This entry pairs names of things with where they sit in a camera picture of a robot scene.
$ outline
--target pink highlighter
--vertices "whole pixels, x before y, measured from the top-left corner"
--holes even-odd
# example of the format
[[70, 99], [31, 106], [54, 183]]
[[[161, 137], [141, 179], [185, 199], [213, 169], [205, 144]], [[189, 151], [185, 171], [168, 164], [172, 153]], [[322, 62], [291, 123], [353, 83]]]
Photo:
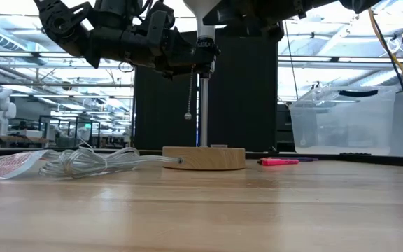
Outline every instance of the pink highlighter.
[[273, 158], [262, 158], [261, 161], [262, 161], [262, 165], [264, 165], [264, 166], [299, 164], [299, 160], [280, 160], [280, 159], [273, 159]]

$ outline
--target white robot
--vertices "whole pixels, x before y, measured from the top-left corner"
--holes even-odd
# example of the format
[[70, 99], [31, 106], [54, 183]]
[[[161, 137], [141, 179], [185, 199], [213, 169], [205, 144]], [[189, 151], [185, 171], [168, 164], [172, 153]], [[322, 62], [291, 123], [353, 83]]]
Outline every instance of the white robot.
[[0, 87], [0, 136], [7, 135], [8, 119], [15, 118], [17, 106], [10, 102], [11, 89]]

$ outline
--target pull chain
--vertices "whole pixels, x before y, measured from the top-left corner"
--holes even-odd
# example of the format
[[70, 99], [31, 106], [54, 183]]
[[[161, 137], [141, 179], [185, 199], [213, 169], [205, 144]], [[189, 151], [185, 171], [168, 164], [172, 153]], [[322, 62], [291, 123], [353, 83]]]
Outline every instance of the pull chain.
[[194, 80], [194, 67], [195, 67], [195, 65], [192, 65], [192, 68], [190, 69], [188, 112], [185, 114], [185, 119], [186, 120], [191, 120], [192, 119], [192, 114], [190, 113], [190, 103], [191, 103], [191, 98], [192, 98], [192, 81]]

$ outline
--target workbench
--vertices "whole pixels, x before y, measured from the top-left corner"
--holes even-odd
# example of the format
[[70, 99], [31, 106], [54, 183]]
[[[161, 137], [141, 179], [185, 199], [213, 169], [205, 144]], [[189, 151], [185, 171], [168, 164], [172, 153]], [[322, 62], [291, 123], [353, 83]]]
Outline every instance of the workbench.
[[36, 172], [0, 181], [0, 251], [403, 251], [403, 167]]

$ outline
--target black panel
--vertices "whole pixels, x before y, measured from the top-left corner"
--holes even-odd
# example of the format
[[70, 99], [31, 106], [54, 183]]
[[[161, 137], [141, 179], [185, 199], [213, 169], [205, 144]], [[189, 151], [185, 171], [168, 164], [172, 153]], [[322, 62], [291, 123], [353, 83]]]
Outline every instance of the black panel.
[[[194, 32], [183, 35], [194, 41]], [[161, 150], [163, 146], [195, 146], [197, 77], [192, 86], [192, 120], [185, 120], [188, 109], [190, 75], [172, 81], [153, 70], [136, 70], [136, 118], [134, 145], [141, 150]]]
[[277, 44], [215, 40], [222, 54], [209, 82], [208, 144], [267, 151], [276, 140]]

